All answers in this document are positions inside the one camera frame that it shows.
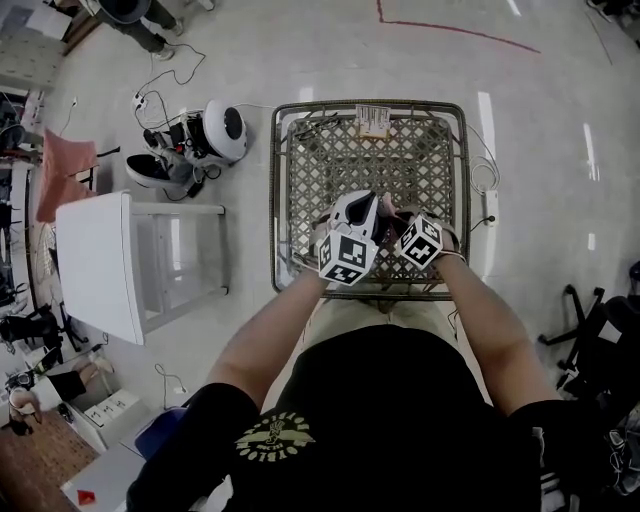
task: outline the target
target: hair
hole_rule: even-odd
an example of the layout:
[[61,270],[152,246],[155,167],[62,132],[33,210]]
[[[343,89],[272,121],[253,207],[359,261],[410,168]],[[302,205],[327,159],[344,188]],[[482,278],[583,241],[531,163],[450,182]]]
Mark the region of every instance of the hair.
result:
[[13,418],[9,418],[9,426],[13,433],[17,436],[26,436],[33,434],[33,429],[27,425],[24,421],[17,421]]

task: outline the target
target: red object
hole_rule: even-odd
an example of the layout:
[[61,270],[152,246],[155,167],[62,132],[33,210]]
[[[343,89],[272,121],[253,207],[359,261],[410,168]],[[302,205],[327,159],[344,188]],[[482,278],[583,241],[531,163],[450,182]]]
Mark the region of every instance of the red object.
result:
[[528,50],[533,53],[542,53],[536,50],[535,48],[531,48],[530,46],[525,46],[523,44],[516,43],[515,41],[511,41],[510,39],[503,39],[502,37],[495,37],[489,34],[483,34],[482,32],[474,32],[473,30],[467,30],[464,28],[450,27],[448,25],[434,25],[431,23],[417,23],[415,21],[387,21],[384,17],[384,12],[382,11],[382,0],[376,0],[376,3],[378,5],[378,21],[380,23],[388,23],[390,25],[407,25],[410,27],[438,28],[440,30],[451,30],[453,32],[460,32],[462,34],[469,34],[472,36],[484,37],[486,39],[492,39],[500,43],[510,44],[511,46],[515,46],[516,48],[522,48],[523,50]]
[[93,505],[96,502],[96,494],[91,491],[78,491],[78,505]]
[[55,222],[58,206],[95,196],[74,175],[97,165],[93,142],[71,142],[45,130],[42,190],[36,220]]

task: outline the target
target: cable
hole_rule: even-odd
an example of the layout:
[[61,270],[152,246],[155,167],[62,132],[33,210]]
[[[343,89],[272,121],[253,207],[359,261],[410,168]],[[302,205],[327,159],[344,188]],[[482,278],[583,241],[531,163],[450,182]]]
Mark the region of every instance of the cable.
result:
[[278,108],[278,107],[272,107],[271,105],[256,105],[255,103],[236,103],[235,105],[232,105],[232,107],[236,108],[236,107],[242,107],[245,105],[247,107],[257,107],[257,108]]
[[62,130],[60,131],[60,137],[62,137],[62,134],[67,129],[67,126],[69,126],[69,123],[71,122],[71,113],[73,112],[73,108],[76,105],[77,103],[75,101],[71,104],[71,108],[69,109],[69,116],[67,117],[67,122],[64,124],[64,128],[62,128]]
[[140,120],[138,120],[138,124],[140,124],[140,126],[145,129],[145,130],[157,130],[158,128],[162,128],[165,124],[169,124],[171,121],[175,121],[176,119],[178,119],[180,116],[182,116],[183,114],[191,114],[193,112],[202,112],[203,109],[198,108],[198,109],[194,109],[194,110],[187,110],[186,112],[182,112],[180,114],[178,114],[177,116],[173,116],[172,118],[168,119],[167,121],[165,121],[164,123],[161,123],[157,126],[147,126],[146,128],[144,126],[142,126],[140,124]]
[[204,181],[205,176],[203,176],[202,179],[200,181],[198,181],[198,178],[196,178],[196,168],[195,167],[192,167],[191,174],[193,174],[193,181],[195,181],[197,185],[202,185],[202,182]]
[[177,381],[180,383],[180,387],[182,388],[183,393],[186,393],[187,390],[185,389],[184,384],[182,384],[182,379],[180,379],[180,377],[178,377],[173,373],[167,373],[164,370],[164,367],[160,363],[156,363],[154,365],[154,368],[156,369],[157,373],[162,375],[163,385],[164,385],[164,398],[162,400],[162,404],[163,404],[162,407],[166,411],[167,410],[167,378],[173,377],[174,379],[177,379]]
[[469,233],[473,233],[473,230],[476,229],[480,224],[482,224],[486,220],[488,220],[489,222],[493,222],[496,220],[496,218],[493,215],[489,215],[488,217],[485,217],[484,219],[479,220],[476,223],[476,225],[471,228],[471,231],[469,231]]
[[0,91],[2,93],[2,95],[7,98],[7,101],[9,102],[9,106],[11,107],[11,109],[15,112],[17,118],[18,118],[18,122],[20,122],[20,114],[18,114],[18,111],[16,110],[16,107],[13,106],[13,103],[11,103],[11,100],[9,99],[9,96],[7,96],[7,94],[4,91]]
[[178,85],[187,85],[189,82],[191,82],[191,79],[195,76],[196,74],[196,69],[198,69],[198,67],[200,67],[200,64],[202,64],[202,62],[204,61],[204,59],[207,58],[206,54],[199,52],[198,50],[196,50],[193,46],[191,46],[190,44],[170,44],[167,43],[166,41],[164,41],[164,44],[167,46],[174,46],[174,47],[178,47],[178,46],[187,46],[189,48],[191,48],[191,50],[193,51],[193,53],[195,53],[196,55],[200,55],[200,60],[198,61],[198,63],[195,65],[195,67],[193,68],[193,71],[191,71],[191,75],[189,75],[189,78],[187,78],[186,81],[181,82],[180,80],[178,80],[178,76],[176,75],[176,70],[175,69],[170,69],[168,71],[164,71],[162,73],[160,73],[157,77],[152,78],[151,80],[149,80],[146,84],[144,84],[142,87],[140,87],[140,89],[138,89],[138,92],[136,94],[140,94],[140,91],[142,89],[144,89],[147,85],[155,82],[156,80],[158,80],[158,78],[164,76],[164,75],[168,75],[170,73],[173,73],[173,79],[176,81],[176,83]]
[[207,170],[206,170],[206,169],[202,169],[202,172],[204,172],[204,175],[205,175],[207,178],[209,178],[211,181],[213,181],[213,180],[217,180],[217,179],[220,177],[220,175],[222,174],[222,168],[221,168],[221,167],[218,167],[218,175],[217,175],[217,176],[215,176],[215,177],[213,177],[213,178],[212,178],[211,176],[209,176],[209,173],[207,172]]
[[[160,104],[162,105],[162,111],[164,112],[164,119],[165,122],[162,123],[159,126],[164,126],[165,124],[168,125],[173,119],[175,119],[175,117],[173,119],[169,119],[169,116],[167,115],[167,107],[164,104],[164,100],[162,99],[162,96],[160,95],[160,93],[158,91],[156,91],[155,89],[152,89],[151,91],[147,91],[142,95],[142,100],[144,101],[144,99],[152,93],[156,93],[156,95],[158,96],[158,99],[160,99]],[[140,119],[138,118],[138,109],[136,109],[136,111],[134,112],[134,116],[136,118],[136,121],[138,121],[138,124],[140,125],[140,128],[142,128],[143,130],[146,130],[147,128],[145,128],[144,126],[142,126],[142,123],[140,122]]]
[[455,322],[458,314],[459,314],[458,310],[454,309],[451,313],[447,315],[447,320],[449,321],[449,325],[451,326],[451,329],[453,329],[453,335],[455,336],[456,341],[458,341],[458,325]]
[[[480,194],[481,196],[484,195],[484,193],[487,190],[498,190],[498,187],[500,186],[500,169],[498,168],[498,164],[496,163],[496,159],[493,156],[493,153],[491,152],[491,150],[489,149],[489,146],[487,146],[487,143],[484,141],[484,139],[480,136],[480,134],[478,133],[478,130],[476,130],[473,126],[471,126],[469,123],[466,123],[467,127],[471,129],[471,131],[473,133],[476,134],[476,137],[478,137],[478,139],[480,140],[480,142],[482,143],[482,145],[484,146],[484,148],[487,150],[487,153],[489,153],[489,156],[491,157],[491,161],[489,161],[489,159],[487,157],[484,157],[482,155],[476,155],[474,157],[471,158],[469,165],[471,165],[471,163],[474,160],[480,160],[480,163],[476,164],[475,166],[473,166],[471,168],[471,176],[470,176],[470,181],[471,181],[471,188],[473,188],[473,190],[475,190],[478,194]],[[480,188],[473,176],[476,172],[476,170],[480,169],[480,168],[485,168],[485,169],[489,169],[489,171],[491,171],[491,173],[493,174],[493,178],[494,178],[494,182],[491,185],[490,188]]]
[[172,201],[174,203],[177,203],[178,201],[182,201],[183,199],[186,199],[189,196],[189,192],[187,192],[184,196],[182,196],[180,199],[173,199],[172,197],[169,196],[169,194],[167,193],[167,191],[165,189],[162,189],[162,191],[164,192],[164,195],[167,196],[167,199],[169,201]]

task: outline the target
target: black t-shirt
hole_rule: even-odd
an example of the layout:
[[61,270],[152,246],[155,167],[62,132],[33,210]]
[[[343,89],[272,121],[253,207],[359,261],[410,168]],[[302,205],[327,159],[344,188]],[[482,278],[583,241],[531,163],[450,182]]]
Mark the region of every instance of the black t-shirt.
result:
[[225,511],[538,511],[558,474],[572,492],[595,487],[589,414],[549,401],[506,418],[443,340],[368,327],[302,353],[265,414],[233,386],[202,388],[131,486],[128,510],[188,510],[230,475]]

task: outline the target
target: shirt graphic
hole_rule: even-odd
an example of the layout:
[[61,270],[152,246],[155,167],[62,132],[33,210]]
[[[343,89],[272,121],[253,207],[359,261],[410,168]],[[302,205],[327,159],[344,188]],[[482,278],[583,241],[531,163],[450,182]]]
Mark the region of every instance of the shirt graphic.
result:
[[296,413],[283,412],[264,418],[236,441],[240,455],[258,462],[275,462],[297,455],[308,443],[309,425]]

